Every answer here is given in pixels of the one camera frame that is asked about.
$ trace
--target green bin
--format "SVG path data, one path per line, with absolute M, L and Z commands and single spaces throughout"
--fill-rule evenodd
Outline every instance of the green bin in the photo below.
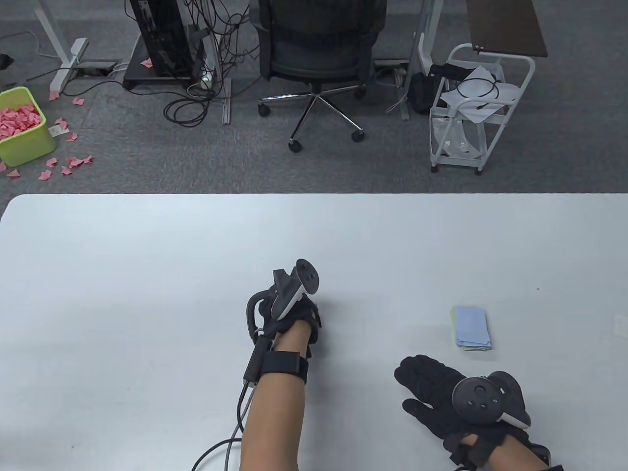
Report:
M 0 160 L 10 167 L 17 167 L 35 160 L 57 148 L 57 143 L 48 130 L 46 117 L 35 102 L 30 90 L 26 87 L 15 87 L 0 93 L 0 109 L 18 110 L 20 106 L 24 105 L 33 105 L 43 121 L 39 126 L 0 141 Z

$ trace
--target office chair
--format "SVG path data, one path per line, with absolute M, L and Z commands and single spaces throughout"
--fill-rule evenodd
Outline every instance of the office chair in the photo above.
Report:
M 340 110 L 328 96 L 354 90 L 356 99 L 365 94 L 371 76 L 371 50 L 386 21 L 386 0 L 250 0 L 250 19 L 259 37 L 259 73 L 266 79 L 279 77 L 310 86 L 309 92 L 262 98 L 260 116 L 270 113 L 267 103 L 310 98 L 288 147 L 302 149 L 296 136 L 316 101 L 320 101 L 351 124 L 354 142 L 364 139 L 364 130 Z M 323 90 L 326 84 L 353 85 Z

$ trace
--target forearm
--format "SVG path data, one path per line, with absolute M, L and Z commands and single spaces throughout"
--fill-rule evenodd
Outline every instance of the forearm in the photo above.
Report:
M 274 350 L 305 357 L 311 328 L 297 321 Z M 242 436 L 241 471 L 295 471 L 305 411 L 303 380 L 290 374 L 260 378 Z
M 469 435 L 462 443 L 473 445 L 477 435 Z M 516 438 L 506 435 L 503 444 L 491 454 L 489 465 L 493 471 L 543 471 L 548 466 Z

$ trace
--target blue sticky note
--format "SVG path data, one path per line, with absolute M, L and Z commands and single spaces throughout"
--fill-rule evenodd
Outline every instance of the blue sticky note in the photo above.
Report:
M 473 306 L 454 308 L 456 344 L 464 347 L 490 348 L 486 311 Z

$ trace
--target chair base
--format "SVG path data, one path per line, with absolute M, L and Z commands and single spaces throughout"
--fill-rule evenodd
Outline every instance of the chair base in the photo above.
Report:
M 320 101 L 324 103 L 329 109 L 338 114 L 342 119 L 347 121 L 351 126 L 355 128 L 355 131 L 351 134 L 351 138 L 354 142 L 358 143 L 364 140 L 364 130 L 349 116 L 347 116 L 340 108 L 338 108 L 328 97 L 327 95 L 331 95 L 339 92 L 346 92 L 350 90 L 355 90 L 355 97 L 360 99 L 364 96 L 365 88 L 363 85 L 350 85 L 348 87 L 339 87 L 337 89 L 331 90 L 315 90 L 312 89 L 309 92 L 302 92 L 296 94 L 288 94 L 288 95 L 277 95 L 275 97 L 266 97 L 262 98 L 257 102 L 257 112 L 260 116 L 266 117 L 270 114 L 270 108 L 266 105 L 266 103 L 274 103 L 279 101 L 288 101 L 288 100 L 298 100 L 301 98 L 309 98 L 310 101 L 308 105 L 305 107 L 305 111 L 299 118 L 299 121 L 296 123 L 295 130 L 290 134 L 290 138 L 288 140 L 288 148 L 297 153 L 301 151 L 303 148 L 299 141 L 296 140 L 296 136 L 299 133 L 303 123 L 305 122 L 305 118 L 310 113 L 310 110 L 314 106 L 316 101 Z

